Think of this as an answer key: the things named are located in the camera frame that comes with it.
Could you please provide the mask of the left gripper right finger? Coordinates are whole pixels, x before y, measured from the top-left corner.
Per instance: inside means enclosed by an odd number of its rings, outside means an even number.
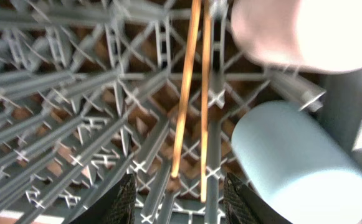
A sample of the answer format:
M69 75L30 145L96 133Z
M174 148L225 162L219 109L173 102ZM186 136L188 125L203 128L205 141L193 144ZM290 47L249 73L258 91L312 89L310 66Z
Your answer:
M231 173L224 181L224 207L227 224L291 224Z

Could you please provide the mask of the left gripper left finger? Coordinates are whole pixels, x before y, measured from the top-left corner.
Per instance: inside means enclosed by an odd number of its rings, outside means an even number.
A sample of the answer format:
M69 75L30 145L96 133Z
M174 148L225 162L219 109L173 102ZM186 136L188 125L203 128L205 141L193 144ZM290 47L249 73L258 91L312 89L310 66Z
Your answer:
M105 195L70 224L134 224L136 180L125 174Z

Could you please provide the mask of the pink plastic cup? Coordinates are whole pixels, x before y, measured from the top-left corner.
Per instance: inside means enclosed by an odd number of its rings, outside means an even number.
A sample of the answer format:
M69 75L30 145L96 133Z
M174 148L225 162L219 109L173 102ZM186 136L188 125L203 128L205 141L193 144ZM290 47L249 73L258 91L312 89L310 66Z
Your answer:
M236 46L257 65L339 74L362 68L362 0L243 0Z

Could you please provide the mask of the wooden chopstick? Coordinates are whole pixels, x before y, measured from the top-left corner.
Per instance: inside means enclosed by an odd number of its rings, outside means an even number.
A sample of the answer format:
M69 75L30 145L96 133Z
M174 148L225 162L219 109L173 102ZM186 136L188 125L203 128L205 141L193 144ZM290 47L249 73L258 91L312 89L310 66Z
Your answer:
M188 27L188 38L186 42L186 54L183 67L183 79L181 94L178 106L178 118L176 123L176 133L174 139L173 165L171 177L177 178L179 174L181 151L183 146L184 130L186 125L186 115L188 111L189 93L193 76L194 56L198 38L199 21L201 15L201 0L193 0L191 6L191 17Z
M211 61L210 0L204 1L202 32L202 80L201 80L201 202L207 200L207 145L208 145L208 94Z

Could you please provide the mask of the blue plastic cup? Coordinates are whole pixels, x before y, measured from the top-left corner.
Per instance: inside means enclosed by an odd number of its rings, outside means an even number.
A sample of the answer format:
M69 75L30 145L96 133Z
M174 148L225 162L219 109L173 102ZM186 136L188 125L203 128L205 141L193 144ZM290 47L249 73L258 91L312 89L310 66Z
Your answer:
M231 147L263 201L289 222L362 221L362 170L296 105L251 109L235 125Z

